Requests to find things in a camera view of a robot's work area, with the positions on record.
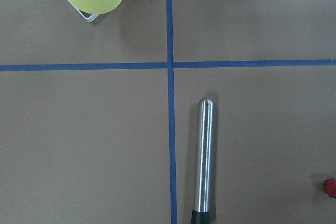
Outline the steel muddler black tip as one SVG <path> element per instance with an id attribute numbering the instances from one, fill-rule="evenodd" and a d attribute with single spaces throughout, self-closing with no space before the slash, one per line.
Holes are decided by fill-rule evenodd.
<path id="1" fill-rule="evenodd" d="M 216 106 L 203 98 L 198 104 L 195 178 L 191 223 L 211 223 L 215 218 L 217 144 Z"/>

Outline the red strawberry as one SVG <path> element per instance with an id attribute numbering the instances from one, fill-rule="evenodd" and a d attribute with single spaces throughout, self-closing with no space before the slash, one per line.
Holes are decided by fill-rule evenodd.
<path id="1" fill-rule="evenodd" d="M 336 179 L 327 179 L 323 184 L 323 190 L 329 197 L 336 198 Z"/>

